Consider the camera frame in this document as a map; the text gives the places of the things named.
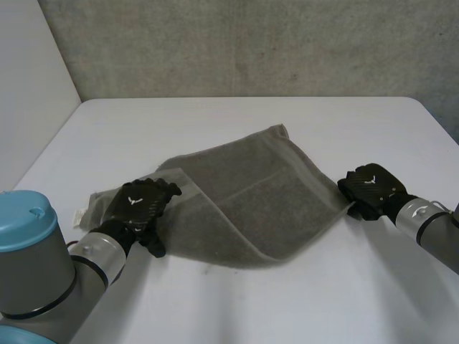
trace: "gray wall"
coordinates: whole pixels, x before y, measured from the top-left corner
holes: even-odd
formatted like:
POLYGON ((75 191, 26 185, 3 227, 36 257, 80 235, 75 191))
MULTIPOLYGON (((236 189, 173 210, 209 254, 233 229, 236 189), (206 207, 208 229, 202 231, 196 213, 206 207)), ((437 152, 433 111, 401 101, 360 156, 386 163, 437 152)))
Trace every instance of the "gray wall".
POLYGON ((399 95, 459 140, 458 0, 39 0, 83 100, 399 95))

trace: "white table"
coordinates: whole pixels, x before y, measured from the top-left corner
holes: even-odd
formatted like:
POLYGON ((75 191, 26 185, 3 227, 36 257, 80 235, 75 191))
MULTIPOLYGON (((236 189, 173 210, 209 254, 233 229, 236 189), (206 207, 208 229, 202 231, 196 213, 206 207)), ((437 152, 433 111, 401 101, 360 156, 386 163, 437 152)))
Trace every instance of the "white table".
MULTIPOLYGON (((403 97, 92 100, 19 183, 48 196, 67 241, 75 209, 172 156, 283 123, 330 178, 380 163, 454 208, 459 147, 403 97)), ((73 343, 456 343, 459 279, 388 222, 343 218, 291 263, 235 270, 135 247, 73 343)))

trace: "logo on robotic hand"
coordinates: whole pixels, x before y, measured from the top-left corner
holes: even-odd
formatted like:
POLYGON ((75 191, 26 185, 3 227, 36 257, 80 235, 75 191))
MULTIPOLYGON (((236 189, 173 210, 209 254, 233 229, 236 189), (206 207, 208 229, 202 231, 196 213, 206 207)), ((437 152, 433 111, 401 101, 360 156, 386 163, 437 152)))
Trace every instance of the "logo on robotic hand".
POLYGON ((142 202, 143 199, 132 199, 131 197, 128 197, 128 201, 131 204, 131 206, 133 206, 136 203, 142 202))
POLYGON ((373 179, 370 181, 364 181, 365 184, 376 184, 376 176, 373 176, 373 179))

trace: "gray towel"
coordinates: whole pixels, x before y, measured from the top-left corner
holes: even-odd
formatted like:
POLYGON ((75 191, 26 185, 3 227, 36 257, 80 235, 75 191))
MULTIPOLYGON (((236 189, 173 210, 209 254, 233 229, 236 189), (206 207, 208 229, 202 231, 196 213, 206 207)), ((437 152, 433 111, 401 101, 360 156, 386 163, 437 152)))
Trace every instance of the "gray towel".
MULTIPOLYGON (((169 159, 144 178, 163 178, 183 192, 158 220, 169 253, 232 267, 292 258, 348 206, 283 125, 169 159)), ((100 225, 116 191, 90 197, 82 228, 100 225)))

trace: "robotic arm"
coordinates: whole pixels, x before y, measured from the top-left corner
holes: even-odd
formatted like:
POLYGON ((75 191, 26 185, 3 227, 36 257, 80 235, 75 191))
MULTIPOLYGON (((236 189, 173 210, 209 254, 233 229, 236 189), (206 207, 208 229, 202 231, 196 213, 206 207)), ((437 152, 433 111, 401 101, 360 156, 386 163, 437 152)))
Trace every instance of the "robotic arm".
POLYGON ((134 242, 155 257, 156 234, 175 184, 125 184, 103 224, 68 252, 47 198, 33 191, 0 194, 0 344, 66 344, 120 276, 134 242))
POLYGON ((459 274, 459 206, 452 212, 438 202, 408 194, 402 183, 375 163, 348 172, 338 188, 355 202, 348 215, 367 221, 389 217, 409 238, 459 274))

